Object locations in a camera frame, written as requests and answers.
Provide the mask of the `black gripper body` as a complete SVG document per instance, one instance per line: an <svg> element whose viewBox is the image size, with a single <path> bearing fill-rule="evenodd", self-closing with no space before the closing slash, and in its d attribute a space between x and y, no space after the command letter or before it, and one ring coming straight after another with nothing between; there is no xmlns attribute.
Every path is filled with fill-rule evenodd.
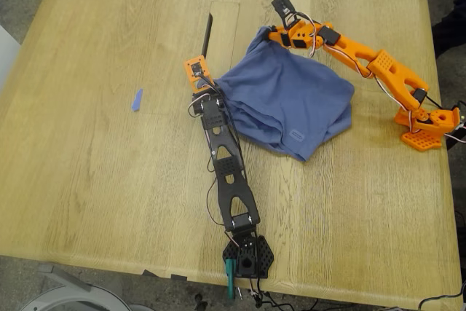
<svg viewBox="0 0 466 311"><path fill-rule="evenodd" d="M194 83L193 95L198 96L205 93L221 95L221 88L216 82L207 82L205 79L199 79Z"/></svg>

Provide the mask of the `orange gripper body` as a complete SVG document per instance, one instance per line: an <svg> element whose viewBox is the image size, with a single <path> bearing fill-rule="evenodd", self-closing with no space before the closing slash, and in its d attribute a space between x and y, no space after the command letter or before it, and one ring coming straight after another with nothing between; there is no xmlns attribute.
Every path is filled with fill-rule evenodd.
<svg viewBox="0 0 466 311"><path fill-rule="evenodd" d="M318 32L322 27L323 25L317 22L300 20L288 29L291 47L294 49L320 48L323 45L323 39L318 35Z"/></svg>

